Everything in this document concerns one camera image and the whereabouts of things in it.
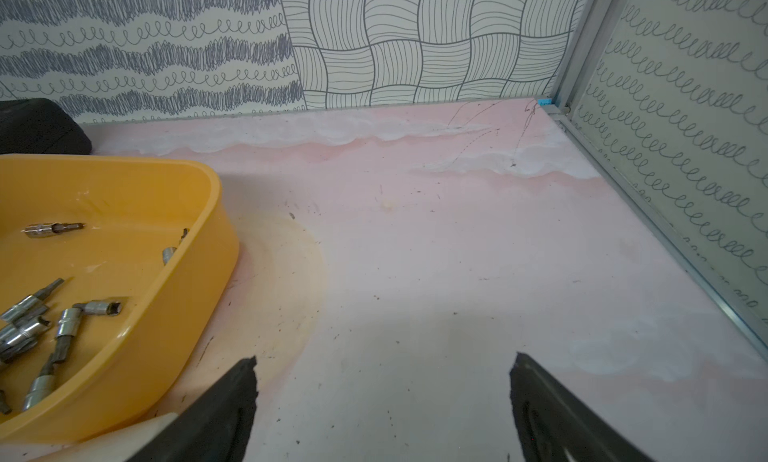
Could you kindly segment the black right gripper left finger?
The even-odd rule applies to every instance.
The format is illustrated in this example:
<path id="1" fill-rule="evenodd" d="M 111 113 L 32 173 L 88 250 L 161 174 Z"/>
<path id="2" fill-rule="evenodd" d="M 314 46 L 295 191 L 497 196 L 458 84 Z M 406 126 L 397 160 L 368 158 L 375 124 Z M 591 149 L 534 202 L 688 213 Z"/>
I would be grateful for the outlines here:
<path id="1" fill-rule="evenodd" d="M 242 461 L 257 411 L 256 365 L 254 357 L 235 363 L 131 459 Z"/>

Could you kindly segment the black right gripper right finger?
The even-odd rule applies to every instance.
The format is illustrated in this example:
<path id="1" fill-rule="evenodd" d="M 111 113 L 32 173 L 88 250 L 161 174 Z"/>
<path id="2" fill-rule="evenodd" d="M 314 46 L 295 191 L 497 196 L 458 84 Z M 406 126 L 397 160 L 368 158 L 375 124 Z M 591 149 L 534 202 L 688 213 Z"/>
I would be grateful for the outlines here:
<path id="1" fill-rule="evenodd" d="M 519 352 L 510 401 L 527 461 L 648 461 L 533 357 Z"/>

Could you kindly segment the silver socket bit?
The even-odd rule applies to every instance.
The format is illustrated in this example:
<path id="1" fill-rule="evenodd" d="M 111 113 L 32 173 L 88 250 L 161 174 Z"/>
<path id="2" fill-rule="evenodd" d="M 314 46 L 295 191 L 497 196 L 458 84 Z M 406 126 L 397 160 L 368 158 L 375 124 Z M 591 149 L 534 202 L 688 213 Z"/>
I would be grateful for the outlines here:
<path id="1" fill-rule="evenodd" d="M 24 398 L 22 405 L 23 412 L 30 410 L 53 392 L 56 380 L 55 367 L 56 363 L 52 358 L 49 358 L 45 362 Z"/>
<path id="2" fill-rule="evenodd" d="M 41 223 L 41 224 L 31 224 L 26 226 L 22 230 L 22 233 L 29 238 L 47 238 L 47 237 L 58 236 L 58 235 L 62 235 L 62 234 L 77 231 L 77 230 L 82 230 L 85 227 L 86 225 L 80 222 Z"/>
<path id="3" fill-rule="evenodd" d="M 38 337 L 50 328 L 51 322 L 43 317 L 34 317 L 11 326 L 7 335 L 1 338 L 1 362 L 10 364 L 15 358 L 28 351 L 37 343 Z"/>
<path id="4" fill-rule="evenodd" d="M 6 395 L 3 390 L 0 390 L 0 413 L 3 415 L 9 415 L 12 413 L 12 408 L 6 400 Z"/>
<path id="5" fill-rule="evenodd" d="M 26 296 L 21 301 L 17 302 L 13 306 L 11 306 L 9 309 L 7 309 L 5 312 L 3 312 L 1 314 L 1 320 L 9 324 L 13 324 L 16 321 L 20 320 L 22 317 L 30 313 L 33 309 L 36 309 L 42 306 L 45 300 L 64 282 L 65 282 L 64 279 L 57 278 L 56 280 L 51 282 L 49 285 Z"/>
<path id="6" fill-rule="evenodd" d="M 85 315 L 116 316 L 121 313 L 122 303 L 119 301 L 95 300 L 73 305 Z"/>
<path id="7" fill-rule="evenodd" d="M 181 237 L 179 239 L 179 243 L 181 243 L 184 240 L 184 238 L 187 236 L 188 233 L 189 233 L 189 229 L 188 228 L 184 228 L 183 232 L 182 232 L 182 235 L 181 235 Z M 163 251 L 162 251 L 162 261 L 163 261 L 164 265 L 167 265 L 170 262 L 171 258 L 173 257 L 173 255 L 175 254 L 177 249 L 178 249 L 178 246 L 169 246 L 169 247 L 166 247 L 166 248 L 163 249 Z"/>

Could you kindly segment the small silver bit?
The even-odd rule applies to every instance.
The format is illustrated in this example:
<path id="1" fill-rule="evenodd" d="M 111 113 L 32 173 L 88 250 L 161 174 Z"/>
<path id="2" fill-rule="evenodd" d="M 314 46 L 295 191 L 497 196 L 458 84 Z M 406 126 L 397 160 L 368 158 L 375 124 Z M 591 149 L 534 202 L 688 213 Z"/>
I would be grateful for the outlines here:
<path id="1" fill-rule="evenodd" d="M 68 308 L 61 312 L 57 322 L 55 348 L 50 357 L 52 364 L 61 364 L 67 360 L 82 318 L 83 310 L 80 307 Z"/>

